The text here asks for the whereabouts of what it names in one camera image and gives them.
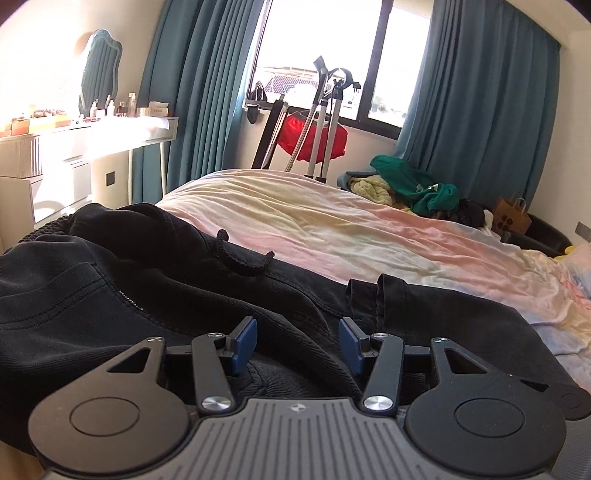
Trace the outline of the black corduroy pants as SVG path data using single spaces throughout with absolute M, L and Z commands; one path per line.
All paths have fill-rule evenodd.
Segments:
M 410 345 L 446 337 L 500 370 L 540 383 L 572 377 L 513 308 L 381 275 L 338 283 L 208 235 L 149 204 L 90 204 L 59 232 L 1 257 L 1 439 L 31 451 L 28 418 L 54 391 L 145 338 L 170 345 L 259 323 L 237 399 L 362 392 L 339 350 L 352 318 Z

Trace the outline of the window with dark frame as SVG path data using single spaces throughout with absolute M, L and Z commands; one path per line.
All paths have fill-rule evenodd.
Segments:
M 249 99 L 311 107 L 314 62 L 353 85 L 342 100 L 349 127 L 391 139 L 404 125 L 419 76 L 433 0 L 267 1 L 253 41 Z

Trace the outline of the brown paper bag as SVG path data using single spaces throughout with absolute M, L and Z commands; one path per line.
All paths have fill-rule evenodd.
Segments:
M 524 198 L 507 200 L 499 197 L 493 210 L 493 231 L 499 235 L 505 232 L 525 234 L 531 225 Z

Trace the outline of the silver garment steamer stand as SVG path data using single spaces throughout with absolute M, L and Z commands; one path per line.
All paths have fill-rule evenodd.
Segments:
M 307 137 L 312 123 L 315 122 L 317 123 L 317 130 L 315 130 L 311 160 L 308 161 L 308 169 L 304 176 L 321 183 L 327 183 L 329 164 L 332 161 L 332 143 L 335 140 L 335 130 L 339 125 L 339 117 L 341 117 L 344 94 L 349 88 L 359 91 L 361 84 L 353 80 L 353 74 L 348 69 L 338 67 L 329 70 L 322 56 L 315 59 L 314 65 L 315 70 L 318 72 L 318 87 L 315 90 L 314 100 L 308 116 L 305 117 L 304 129 L 301 131 L 300 138 L 295 144 L 294 153 L 290 155 L 290 160 L 287 161 L 284 171 L 290 172 L 293 169 L 294 163 L 297 161 L 297 155 L 301 151 L 301 146 L 304 145 L 305 137 Z M 318 145 L 320 145 L 322 129 L 325 125 L 329 126 L 325 158 L 322 163 L 318 163 Z

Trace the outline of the wavy teal framed mirror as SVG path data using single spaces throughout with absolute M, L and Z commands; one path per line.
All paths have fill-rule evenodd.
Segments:
M 114 100 L 119 86 L 119 65 L 122 58 L 122 44 L 115 40 L 106 29 L 93 32 L 84 50 L 84 65 L 80 93 L 79 113 L 90 116 L 90 109 L 96 104 L 99 109 Z

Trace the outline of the pastel bed duvet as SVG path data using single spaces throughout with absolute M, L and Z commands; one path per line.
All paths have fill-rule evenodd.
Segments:
M 513 307 L 574 380 L 590 384 L 590 297 L 541 252 L 280 171 L 215 172 L 166 194 L 159 207 L 340 283 L 388 274 Z

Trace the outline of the teal right curtain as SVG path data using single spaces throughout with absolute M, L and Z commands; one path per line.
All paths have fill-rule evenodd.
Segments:
M 531 202 L 551 142 L 561 45 L 506 1 L 437 1 L 394 155 L 485 206 Z

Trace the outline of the white vanity desk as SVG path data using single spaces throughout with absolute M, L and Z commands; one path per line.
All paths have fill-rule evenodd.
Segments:
M 154 145 L 157 155 L 176 139 L 175 117 L 103 118 L 36 138 L 45 206 L 88 197 L 110 207 L 132 202 L 133 155 Z

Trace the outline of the yellow pillow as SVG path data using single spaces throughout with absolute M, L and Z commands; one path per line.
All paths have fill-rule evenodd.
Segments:
M 575 246 L 575 245 L 568 246 L 565 249 L 564 253 L 556 256 L 554 258 L 554 260 L 557 262 L 563 261 L 563 260 L 567 259 L 568 257 L 572 257 L 577 250 L 578 250 L 578 246 Z

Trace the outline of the orange tray with cosmetics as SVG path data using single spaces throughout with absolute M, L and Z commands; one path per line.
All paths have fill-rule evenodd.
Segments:
M 70 122 L 70 116 L 62 110 L 35 110 L 29 115 L 21 115 L 11 120 L 2 119 L 0 137 L 35 134 L 66 127 Z

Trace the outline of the green sweatshirt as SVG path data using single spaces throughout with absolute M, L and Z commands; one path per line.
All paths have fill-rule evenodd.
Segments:
M 411 167 L 401 158 L 377 155 L 370 161 L 370 167 L 419 216 L 450 213 L 459 207 L 460 193 L 455 185 L 436 182 L 428 173 Z

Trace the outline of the black wooden rack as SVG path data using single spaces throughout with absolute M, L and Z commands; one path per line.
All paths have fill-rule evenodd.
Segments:
M 266 119 L 262 137 L 256 149 L 256 155 L 253 158 L 252 169 L 269 170 L 273 155 L 276 152 L 277 140 L 283 123 L 287 118 L 288 103 L 284 100 L 286 95 L 281 94 L 270 109 L 269 117 Z

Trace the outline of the white dresser with drawers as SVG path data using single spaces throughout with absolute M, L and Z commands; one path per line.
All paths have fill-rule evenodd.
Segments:
M 1 140 L 1 245 L 91 198 L 89 135 L 81 130 Z

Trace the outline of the cream knitted garment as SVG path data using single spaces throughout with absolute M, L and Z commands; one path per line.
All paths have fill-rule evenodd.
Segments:
M 410 212 L 411 209 L 397 196 L 390 185 L 380 175 L 353 177 L 349 180 L 349 190 L 373 203 L 390 206 Z

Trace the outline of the pastel pillow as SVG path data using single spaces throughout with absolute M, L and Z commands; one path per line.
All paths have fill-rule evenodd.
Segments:
M 589 298 L 591 295 L 591 247 L 589 243 L 578 245 L 572 257 L 560 261 L 568 271 L 572 282 Z

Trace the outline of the teal left curtain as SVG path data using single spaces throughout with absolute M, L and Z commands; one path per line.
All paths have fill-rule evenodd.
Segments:
M 165 192 L 236 164 L 247 58 L 262 1 L 168 1 L 139 89 L 139 104 L 160 101 L 177 118 L 177 136 L 159 161 L 155 146 L 133 154 L 131 200 Z

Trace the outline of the teal curtain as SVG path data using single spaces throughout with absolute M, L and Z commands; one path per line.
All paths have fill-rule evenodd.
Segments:
M 168 1 L 139 89 L 139 104 L 160 101 L 177 118 L 177 136 L 159 161 L 155 146 L 133 154 L 131 200 L 165 192 L 236 164 L 247 58 L 262 1 Z
M 506 1 L 437 1 L 394 155 L 485 206 L 531 202 L 551 142 L 561 45 Z

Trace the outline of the red hanging garment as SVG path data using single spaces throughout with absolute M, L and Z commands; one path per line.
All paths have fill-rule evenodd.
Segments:
M 286 121 L 281 127 L 279 143 L 281 149 L 286 151 L 288 154 L 294 153 L 296 148 L 297 140 L 300 138 L 301 131 L 304 129 L 305 118 L 301 112 L 295 112 L 287 116 Z M 317 123 L 312 123 L 310 131 L 308 131 L 307 137 L 305 137 L 304 145 L 301 146 L 301 151 L 297 155 L 297 160 L 310 161 L 312 146 L 315 140 L 315 130 L 317 130 Z M 322 129 L 320 145 L 318 145 L 317 162 L 322 163 L 325 158 L 325 147 L 327 147 L 329 126 L 325 125 Z M 346 143 L 348 143 L 349 132 L 344 126 L 339 124 L 335 130 L 335 140 L 332 143 L 331 159 L 342 157 L 346 154 Z

